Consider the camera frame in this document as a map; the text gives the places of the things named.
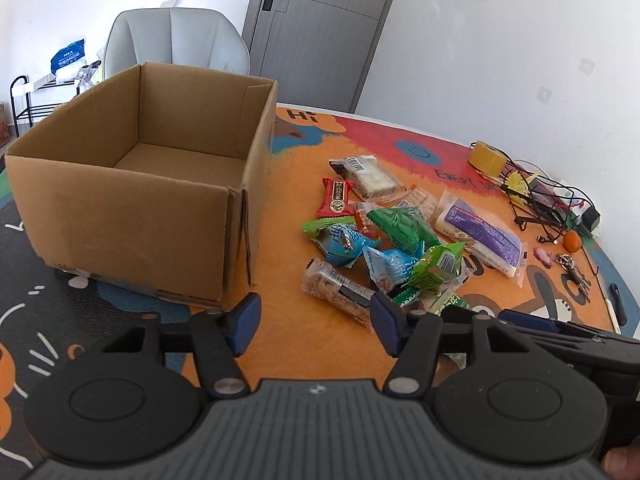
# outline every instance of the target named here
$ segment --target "orange fruit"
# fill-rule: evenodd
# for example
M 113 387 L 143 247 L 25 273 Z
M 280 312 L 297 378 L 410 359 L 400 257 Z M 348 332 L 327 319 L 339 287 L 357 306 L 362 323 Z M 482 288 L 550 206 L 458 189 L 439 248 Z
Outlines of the orange fruit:
M 576 231 L 569 231 L 562 238 L 562 245 L 570 253 L 577 253 L 582 247 L 582 238 Z

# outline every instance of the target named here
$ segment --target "key ring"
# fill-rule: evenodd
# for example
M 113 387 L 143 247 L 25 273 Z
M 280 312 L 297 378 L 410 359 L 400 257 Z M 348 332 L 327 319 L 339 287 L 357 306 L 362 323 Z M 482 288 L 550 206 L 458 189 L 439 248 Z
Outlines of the key ring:
M 573 269 L 575 267 L 574 259 L 568 254 L 556 254 L 555 260 L 567 269 Z

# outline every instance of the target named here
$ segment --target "human hand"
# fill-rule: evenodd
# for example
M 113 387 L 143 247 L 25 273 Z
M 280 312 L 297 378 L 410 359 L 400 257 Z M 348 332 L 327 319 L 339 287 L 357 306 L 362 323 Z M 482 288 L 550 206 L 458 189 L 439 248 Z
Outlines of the human hand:
M 611 449 L 602 468 L 613 480 L 640 480 L 640 445 Z

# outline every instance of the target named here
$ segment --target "gray chair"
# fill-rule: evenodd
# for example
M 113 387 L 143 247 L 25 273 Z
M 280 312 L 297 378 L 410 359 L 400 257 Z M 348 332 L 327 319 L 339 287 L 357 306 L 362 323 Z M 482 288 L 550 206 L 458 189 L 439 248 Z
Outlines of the gray chair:
M 249 52 L 224 14 L 171 7 L 121 12 L 104 49 L 105 78 L 147 61 L 247 75 Z

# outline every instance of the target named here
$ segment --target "black metal rack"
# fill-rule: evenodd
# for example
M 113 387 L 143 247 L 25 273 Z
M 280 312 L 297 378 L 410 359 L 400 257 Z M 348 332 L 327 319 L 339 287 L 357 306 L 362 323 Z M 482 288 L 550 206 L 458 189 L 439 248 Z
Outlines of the black metal rack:
M 12 115 L 14 116 L 15 136 L 16 136 L 16 138 L 20 137 L 20 130 L 18 129 L 18 120 L 27 118 L 29 120 L 29 127 L 33 128 L 34 119 L 44 118 L 44 117 L 48 116 L 50 113 L 52 113 L 52 111 L 55 110 L 55 108 L 57 106 L 60 106 L 60 105 L 64 104 L 64 103 L 52 103 L 52 104 L 47 104 L 47 105 L 36 105 L 36 106 L 33 106 L 31 104 L 31 92 L 25 92 L 24 93 L 24 98 L 27 101 L 27 106 L 20 113 L 16 113 L 15 99 L 14 99 L 13 90 L 14 90 L 14 86 L 19 81 L 23 81 L 24 84 L 27 84 L 29 82 L 29 78 L 27 78 L 27 76 L 25 76 L 25 75 L 18 76 L 17 78 L 14 79 L 14 81 L 11 83 L 11 86 L 9 88 L 9 95 L 11 97 L 11 112 L 12 112 Z M 66 83 L 61 83 L 61 84 L 56 84 L 55 81 L 52 81 L 50 83 L 46 83 L 46 84 L 42 85 L 40 88 L 37 88 L 36 90 L 44 90 L 44 89 L 47 89 L 47 88 L 58 88 L 58 87 L 61 87 L 61 86 L 75 86 L 75 84 L 76 84 L 75 81 L 68 81 Z M 79 88 L 76 88 L 76 95 L 80 95 L 80 89 Z

